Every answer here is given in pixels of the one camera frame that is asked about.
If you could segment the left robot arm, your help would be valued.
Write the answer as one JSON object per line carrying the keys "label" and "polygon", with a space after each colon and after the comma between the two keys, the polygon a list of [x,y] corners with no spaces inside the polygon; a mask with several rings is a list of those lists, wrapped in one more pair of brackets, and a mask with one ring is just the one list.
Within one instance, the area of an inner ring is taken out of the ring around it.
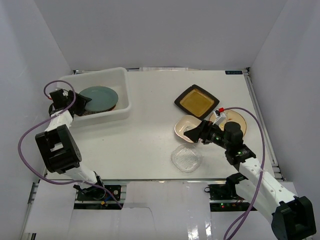
{"label": "left robot arm", "polygon": [[82,163],[81,152],[70,132],[74,116],[83,114],[91,99],[63,89],[50,92],[49,97],[52,99],[49,116],[53,119],[44,132],[35,136],[47,170],[77,181],[75,188],[86,197],[102,199],[106,187],[100,176]]}

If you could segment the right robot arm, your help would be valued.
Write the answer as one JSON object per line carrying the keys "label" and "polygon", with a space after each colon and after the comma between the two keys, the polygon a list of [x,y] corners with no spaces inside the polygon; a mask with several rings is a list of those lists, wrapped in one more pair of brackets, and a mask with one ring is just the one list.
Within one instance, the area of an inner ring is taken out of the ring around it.
{"label": "right robot arm", "polygon": [[227,161],[237,169],[229,176],[226,195],[239,197],[253,204],[270,223],[278,240],[303,240],[314,235],[316,223],[311,201],[287,190],[269,172],[264,171],[256,155],[243,143],[243,132],[236,122],[228,122],[224,129],[204,120],[184,135],[194,143],[214,143],[225,149]]}

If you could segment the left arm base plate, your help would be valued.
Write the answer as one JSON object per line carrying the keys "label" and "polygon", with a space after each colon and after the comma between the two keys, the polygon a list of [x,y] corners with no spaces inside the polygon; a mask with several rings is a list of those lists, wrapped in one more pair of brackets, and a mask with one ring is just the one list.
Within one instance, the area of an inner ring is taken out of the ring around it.
{"label": "left arm base plate", "polygon": [[104,187],[110,193],[103,190],[98,197],[77,190],[73,208],[75,210],[121,210],[124,205],[121,197],[122,186],[109,184]]}

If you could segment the cream bird pattern plate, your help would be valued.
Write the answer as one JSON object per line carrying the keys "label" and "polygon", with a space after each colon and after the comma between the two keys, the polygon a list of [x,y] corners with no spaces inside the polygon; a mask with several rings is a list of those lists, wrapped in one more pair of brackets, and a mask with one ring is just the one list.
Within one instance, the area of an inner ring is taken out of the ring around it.
{"label": "cream bird pattern plate", "polygon": [[247,132],[247,122],[243,116],[234,110],[225,110],[223,113],[225,114],[225,119],[218,125],[219,128],[223,131],[226,123],[235,122],[240,125],[240,129],[245,136]]}

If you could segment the teal round plate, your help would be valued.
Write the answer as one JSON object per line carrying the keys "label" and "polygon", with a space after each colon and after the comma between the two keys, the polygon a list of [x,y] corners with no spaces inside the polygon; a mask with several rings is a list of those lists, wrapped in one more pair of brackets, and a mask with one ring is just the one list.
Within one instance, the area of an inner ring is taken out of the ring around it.
{"label": "teal round plate", "polygon": [[88,87],[79,94],[91,99],[84,108],[87,112],[98,113],[110,111],[117,105],[119,100],[117,92],[105,86]]}

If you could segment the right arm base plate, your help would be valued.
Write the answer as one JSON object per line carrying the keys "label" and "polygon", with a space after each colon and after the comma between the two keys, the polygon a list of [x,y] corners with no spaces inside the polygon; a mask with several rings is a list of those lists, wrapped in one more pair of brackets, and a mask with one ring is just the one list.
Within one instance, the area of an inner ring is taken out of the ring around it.
{"label": "right arm base plate", "polygon": [[214,212],[245,212],[250,203],[233,194],[226,184],[209,184],[204,188],[209,194],[210,211]]}

